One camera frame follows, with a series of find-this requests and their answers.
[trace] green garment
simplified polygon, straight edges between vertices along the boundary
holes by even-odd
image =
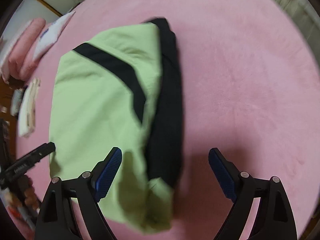
[[[110,29],[89,44],[128,63],[146,97],[143,122],[132,91],[101,65],[70,51],[61,57],[50,119],[50,176],[77,178],[91,171],[113,147],[123,153],[120,169],[99,207],[107,219],[144,233],[170,228],[173,190],[161,178],[148,181],[144,148],[162,77],[159,33],[144,23]]]

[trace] pink towel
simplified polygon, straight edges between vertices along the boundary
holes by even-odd
[[[20,79],[19,72],[22,64],[26,58],[28,51],[36,38],[45,26],[45,20],[42,18],[33,19],[31,24],[23,32],[18,39],[16,45],[13,47],[9,56],[9,70],[10,75],[16,79]]]
[[[43,34],[43,32],[45,30],[47,30],[47,28],[51,25],[51,23],[47,24],[42,31],[40,32],[40,35],[38,35],[36,41],[32,44],[30,50],[28,51],[26,58],[22,64],[22,67],[20,68],[20,72],[19,72],[19,79],[23,80],[23,81],[27,81],[30,76],[32,75],[32,73],[34,72],[34,70],[37,68],[41,58],[33,60],[33,55],[35,53],[36,50],[36,46],[38,44],[38,41],[40,40],[41,35]]]
[[[22,25],[19,30],[16,32],[15,36],[11,39],[9,46],[7,47],[4,56],[0,62],[0,69],[1,69],[1,76],[4,82],[7,82],[10,77],[10,70],[9,70],[9,56],[13,47],[16,45],[18,39],[22,36],[23,32],[28,28],[32,21],[28,21],[26,24]]]

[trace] table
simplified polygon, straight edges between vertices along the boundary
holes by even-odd
[[[36,131],[17,139],[18,156],[48,141],[54,78],[63,54],[100,31],[166,17],[177,36],[185,111],[184,168],[173,227],[141,236],[110,222],[116,237],[213,239],[232,203],[209,167],[212,147],[256,178],[280,177],[297,233],[303,232],[320,185],[320,82],[302,35],[272,0],[86,0],[75,11],[33,74],[41,79]],[[28,174],[43,198],[50,182],[48,159]],[[250,233],[257,204],[241,239]]]

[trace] black clamp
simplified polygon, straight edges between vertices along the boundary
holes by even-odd
[[[92,240],[116,239],[98,206],[114,180],[122,161],[122,152],[114,147],[105,160],[77,179],[54,177],[42,201],[36,225],[35,240],[81,240],[72,209],[71,198],[77,198],[84,223]]]
[[[217,148],[209,152],[209,164],[225,196],[234,203],[214,240],[238,240],[254,198],[260,204],[248,240],[297,240],[292,209],[278,177],[253,178],[228,162]]]
[[[98,202],[107,195],[121,161],[121,150],[114,147],[91,172],[86,171],[77,179],[53,178],[42,202],[35,240],[82,239],[71,198],[78,199],[92,240],[116,240]],[[255,197],[260,197],[260,205],[249,239],[297,240],[290,203],[278,177],[255,179],[247,172],[239,172],[217,148],[210,150],[209,163],[226,197],[234,203],[214,240],[240,238]]]

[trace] blue gripper pad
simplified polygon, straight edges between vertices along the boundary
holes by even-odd
[[[101,175],[97,179],[95,183],[95,195],[94,199],[96,202],[99,202],[100,199],[105,198],[111,184],[118,172],[120,164],[122,162],[122,152],[118,148],[113,156],[110,158],[108,164],[103,169]]]
[[[220,184],[224,195],[226,196],[226,198],[231,199],[234,203],[237,199],[237,195],[235,192],[235,182],[233,181],[228,170],[213,149],[211,149],[209,152],[209,164]]]

